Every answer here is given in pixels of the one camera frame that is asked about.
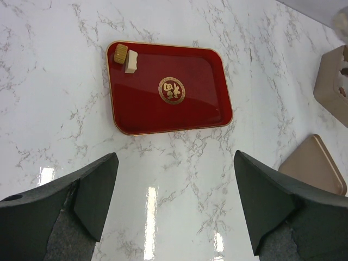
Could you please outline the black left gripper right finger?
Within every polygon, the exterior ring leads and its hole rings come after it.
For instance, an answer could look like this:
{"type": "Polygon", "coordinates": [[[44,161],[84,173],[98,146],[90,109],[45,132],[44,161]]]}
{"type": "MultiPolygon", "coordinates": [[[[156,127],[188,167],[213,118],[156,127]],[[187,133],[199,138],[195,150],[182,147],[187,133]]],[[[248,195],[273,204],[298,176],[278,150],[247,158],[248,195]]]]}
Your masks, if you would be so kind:
{"type": "Polygon", "coordinates": [[[236,151],[234,168],[252,251],[260,260],[347,260],[347,197],[236,151]]]}

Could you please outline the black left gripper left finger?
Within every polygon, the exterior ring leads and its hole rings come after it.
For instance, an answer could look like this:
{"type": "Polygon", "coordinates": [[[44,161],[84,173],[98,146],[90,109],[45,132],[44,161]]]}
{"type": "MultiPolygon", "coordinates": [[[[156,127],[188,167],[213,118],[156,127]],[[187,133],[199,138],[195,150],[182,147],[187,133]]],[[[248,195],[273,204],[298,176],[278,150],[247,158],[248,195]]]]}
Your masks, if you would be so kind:
{"type": "Polygon", "coordinates": [[[101,240],[119,160],[109,153],[1,200],[1,260],[91,260],[101,240]]]}

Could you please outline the tan box lid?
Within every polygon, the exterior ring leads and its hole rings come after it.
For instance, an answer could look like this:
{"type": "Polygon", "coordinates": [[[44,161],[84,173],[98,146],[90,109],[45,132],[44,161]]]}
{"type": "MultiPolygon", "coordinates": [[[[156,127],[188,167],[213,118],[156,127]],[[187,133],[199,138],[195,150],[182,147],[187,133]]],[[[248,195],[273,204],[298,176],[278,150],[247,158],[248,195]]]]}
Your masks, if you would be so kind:
{"type": "Polygon", "coordinates": [[[278,170],[313,187],[341,196],[347,193],[346,182],[317,134],[308,136],[278,170]]]}

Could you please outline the white rectangular chocolate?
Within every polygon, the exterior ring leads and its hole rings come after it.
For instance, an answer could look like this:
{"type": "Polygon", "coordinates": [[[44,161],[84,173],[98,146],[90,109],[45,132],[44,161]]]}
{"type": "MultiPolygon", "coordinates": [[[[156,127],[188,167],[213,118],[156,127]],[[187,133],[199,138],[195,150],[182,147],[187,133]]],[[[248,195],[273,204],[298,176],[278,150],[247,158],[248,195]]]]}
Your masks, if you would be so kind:
{"type": "Polygon", "coordinates": [[[126,56],[125,73],[133,74],[137,70],[138,53],[129,50],[126,56]]]}

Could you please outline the gold ridged chocolate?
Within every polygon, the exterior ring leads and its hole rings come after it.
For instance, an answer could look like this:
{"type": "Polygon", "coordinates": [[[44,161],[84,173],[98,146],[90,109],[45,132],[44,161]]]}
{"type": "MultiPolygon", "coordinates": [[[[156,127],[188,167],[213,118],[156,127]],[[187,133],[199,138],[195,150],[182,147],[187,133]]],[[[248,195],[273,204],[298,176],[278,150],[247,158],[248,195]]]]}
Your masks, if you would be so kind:
{"type": "Polygon", "coordinates": [[[114,62],[121,65],[124,64],[126,61],[127,53],[128,47],[126,45],[121,43],[117,44],[114,53],[114,62]]]}

